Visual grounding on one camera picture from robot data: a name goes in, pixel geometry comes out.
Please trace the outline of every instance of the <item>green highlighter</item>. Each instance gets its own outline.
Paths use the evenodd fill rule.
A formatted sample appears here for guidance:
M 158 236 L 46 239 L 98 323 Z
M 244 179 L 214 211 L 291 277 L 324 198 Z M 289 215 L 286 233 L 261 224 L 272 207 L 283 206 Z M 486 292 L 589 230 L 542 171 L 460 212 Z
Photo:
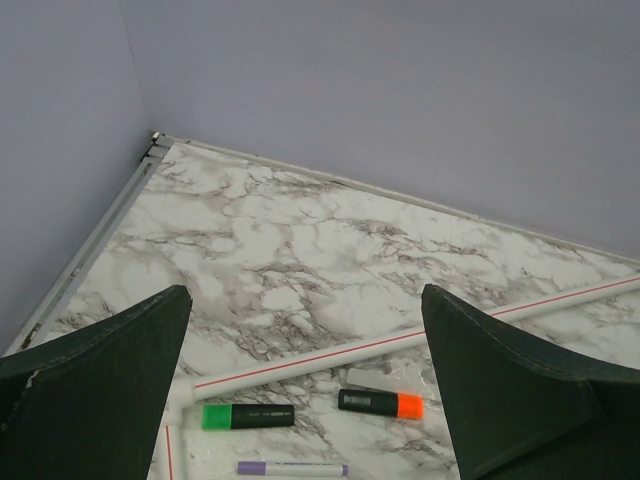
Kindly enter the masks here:
M 207 405 L 202 410 L 203 430 L 292 427 L 293 405 Z

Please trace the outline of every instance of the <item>lavender wall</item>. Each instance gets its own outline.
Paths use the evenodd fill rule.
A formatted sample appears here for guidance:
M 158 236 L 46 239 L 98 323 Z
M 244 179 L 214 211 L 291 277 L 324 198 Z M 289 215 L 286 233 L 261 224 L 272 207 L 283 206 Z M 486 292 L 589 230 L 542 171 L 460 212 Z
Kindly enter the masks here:
M 118 0 L 0 4 L 0 355 L 149 133 Z
M 640 257 L 637 0 L 123 0 L 151 126 Z

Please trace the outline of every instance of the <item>green cap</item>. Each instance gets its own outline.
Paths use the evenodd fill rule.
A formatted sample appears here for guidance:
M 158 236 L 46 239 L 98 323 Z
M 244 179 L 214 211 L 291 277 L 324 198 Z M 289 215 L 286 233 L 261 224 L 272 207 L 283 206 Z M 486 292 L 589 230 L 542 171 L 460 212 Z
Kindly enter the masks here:
M 202 410 L 203 430 L 231 430 L 232 405 L 207 405 Z

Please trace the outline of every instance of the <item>white rod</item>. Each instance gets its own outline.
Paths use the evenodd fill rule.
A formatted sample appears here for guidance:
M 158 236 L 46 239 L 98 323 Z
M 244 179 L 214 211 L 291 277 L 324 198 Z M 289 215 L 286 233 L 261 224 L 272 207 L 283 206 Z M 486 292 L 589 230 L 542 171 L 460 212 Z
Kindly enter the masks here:
M 533 301 L 495 308 L 486 313 L 503 321 L 515 321 L 636 289 L 640 289 L 640 275 L 638 274 L 548 295 Z M 245 388 L 265 385 L 407 348 L 422 346 L 425 343 L 426 336 L 423 327 L 408 328 L 367 340 L 359 340 L 242 368 L 231 373 L 193 379 L 193 398 L 194 400 L 203 400 L 225 395 Z
M 156 440 L 159 480 L 186 480 L 180 425 L 162 425 Z

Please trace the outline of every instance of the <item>marker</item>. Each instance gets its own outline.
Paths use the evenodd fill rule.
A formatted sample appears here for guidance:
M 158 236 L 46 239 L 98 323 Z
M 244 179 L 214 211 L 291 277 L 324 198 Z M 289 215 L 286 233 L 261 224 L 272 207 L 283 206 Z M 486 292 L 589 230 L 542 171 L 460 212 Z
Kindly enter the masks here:
M 206 405 L 202 411 L 203 430 L 292 427 L 293 405 Z
M 424 402 L 416 395 L 341 389 L 338 408 L 351 412 L 417 420 L 424 415 Z
M 280 475 L 283 477 L 346 477 L 347 465 L 335 463 L 238 462 L 238 475 Z

